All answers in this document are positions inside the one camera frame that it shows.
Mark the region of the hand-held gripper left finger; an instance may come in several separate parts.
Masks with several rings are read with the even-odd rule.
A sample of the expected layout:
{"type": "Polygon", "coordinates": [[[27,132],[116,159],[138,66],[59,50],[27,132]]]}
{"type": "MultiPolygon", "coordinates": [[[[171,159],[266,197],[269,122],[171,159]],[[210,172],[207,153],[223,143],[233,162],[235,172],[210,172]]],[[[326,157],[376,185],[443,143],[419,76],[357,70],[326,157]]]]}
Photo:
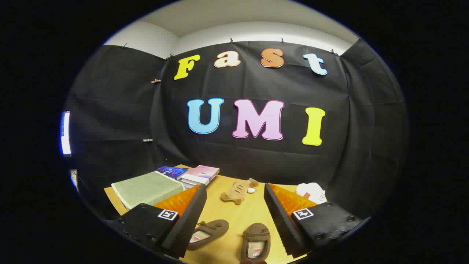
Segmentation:
{"type": "Polygon", "coordinates": [[[206,186],[199,184],[159,202],[141,203],[110,227],[140,247],[179,259],[186,249],[207,199],[206,186]]]}

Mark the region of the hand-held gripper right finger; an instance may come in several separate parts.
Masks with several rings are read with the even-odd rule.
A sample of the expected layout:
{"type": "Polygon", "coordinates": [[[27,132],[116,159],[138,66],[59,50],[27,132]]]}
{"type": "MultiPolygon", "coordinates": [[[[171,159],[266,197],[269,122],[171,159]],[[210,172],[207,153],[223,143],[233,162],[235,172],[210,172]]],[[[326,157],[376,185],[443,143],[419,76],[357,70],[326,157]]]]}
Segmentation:
{"type": "Polygon", "coordinates": [[[276,184],[265,184],[264,199],[286,253],[293,257],[333,247],[363,225],[335,203],[315,204],[276,184]]]}

